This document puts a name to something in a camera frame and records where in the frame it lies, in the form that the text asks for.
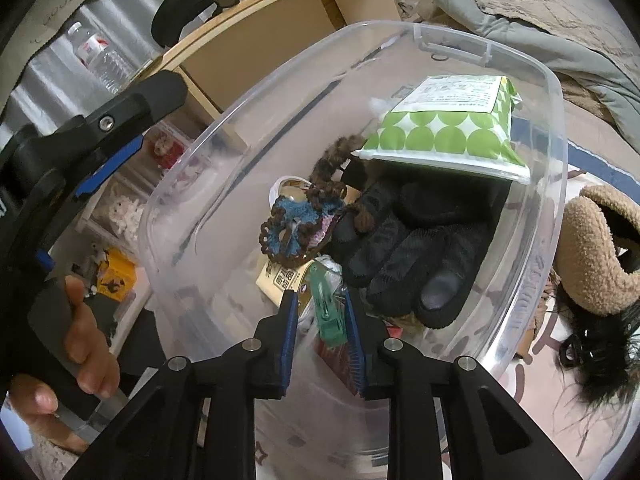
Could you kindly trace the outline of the person left hand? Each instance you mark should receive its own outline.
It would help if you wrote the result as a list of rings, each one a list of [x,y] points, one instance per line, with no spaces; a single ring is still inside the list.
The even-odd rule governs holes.
[[[98,329],[91,309],[84,303],[84,283],[67,275],[65,290],[72,307],[73,322],[65,335],[64,348],[68,358],[80,366],[78,386],[85,393],[108,399],[119,386],[119,365],[108,348],[104,333]],[[15,376],[10,385],[9,401],[20,419],[40,437],[74,454],[81,454],[88,448],[85,440],[55,417],[58,398],[41,380],[24,374]]]

